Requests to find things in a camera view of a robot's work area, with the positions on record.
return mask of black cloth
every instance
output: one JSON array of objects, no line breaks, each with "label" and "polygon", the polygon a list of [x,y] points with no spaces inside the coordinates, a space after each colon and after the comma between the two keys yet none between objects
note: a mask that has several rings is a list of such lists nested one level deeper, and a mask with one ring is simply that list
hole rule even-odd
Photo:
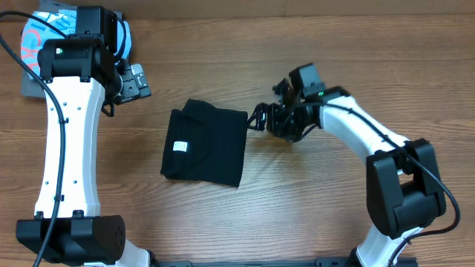
[{"label": "black cloth", "polygon": [[[247,112],[189,99],[182,111],[171,111],[160,173],[167,179],[238,187],[246,132]],[[186,142],[186,151],[174,149],[175,142]]]}]

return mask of wooden table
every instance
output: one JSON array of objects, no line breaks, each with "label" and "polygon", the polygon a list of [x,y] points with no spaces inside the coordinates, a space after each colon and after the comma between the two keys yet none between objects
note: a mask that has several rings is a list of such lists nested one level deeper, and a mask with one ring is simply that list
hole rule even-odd
[{"label": "wooden table", "polygon": [[[160,176],[173,108],[202,99],[252,112],[272,85],[315,62],[378,121],[436,149],[462,209],[450,234],[404,251],[421,266],[475,266],[475,15],[328,16],[136,20],[133,62],[153,95],[102,115],[97,184],[103,215],[120,214],[127,236],[159,260],[310,260],[346,256],[371,224],[365,167],[323,131],[288,144],[248,132],[239,189]],[[0,31],[19,51],[20,22]],[[31,266],[15,238],[33,217],[42,181],[46,107],[20,96],[20,67],[0,50],[0,266]],[[449,225],[453,209],[431,226]]]}]

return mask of folded black cloth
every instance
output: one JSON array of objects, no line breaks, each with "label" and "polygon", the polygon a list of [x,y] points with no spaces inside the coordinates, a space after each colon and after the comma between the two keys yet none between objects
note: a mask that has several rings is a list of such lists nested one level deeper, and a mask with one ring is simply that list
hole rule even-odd
[{"label": "folded black cloth", "polygon": [[247,112],[189,99],[182,111],[171,111],[160,173],[238,187],[246,132]]}]

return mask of wood grain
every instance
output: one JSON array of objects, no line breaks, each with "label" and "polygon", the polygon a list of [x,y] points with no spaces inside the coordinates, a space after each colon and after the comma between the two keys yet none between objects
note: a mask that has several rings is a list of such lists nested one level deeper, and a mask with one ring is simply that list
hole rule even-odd
[{"label": "wood grain", "polygon": [[[239,189],[160,176],[173,108],[202,99],[252,112],[272,85],[315,62],[387,127],[424,137],[462,209],[457,230],[404,251],[421,266],[475,266],[475,15],[133,20],[133,62],[151,98],[102,116],[97,182],[104,215],[160,260],[309,260],[348,255],[370,226],[365,168],[323,131],[287,144],[248,132]],[[0,24],[19,50],[21,23]],[[31,218],[43,174],[43,100],[19,94],[20,67],[0,52],[0,266],[31,266],[16,242]],[[431,228],[451,223],[452,209]]]}]

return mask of white label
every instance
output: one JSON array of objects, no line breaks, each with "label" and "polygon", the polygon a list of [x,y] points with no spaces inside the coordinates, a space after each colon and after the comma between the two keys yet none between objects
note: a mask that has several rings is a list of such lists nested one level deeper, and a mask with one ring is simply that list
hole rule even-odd
[{"label": "white label", "polygon": [[186,149],[188,148],[188,143],[187,142],[181,142],[181,141],[176,141],[173,144],[173,151],[183,151],[186,152]]}]

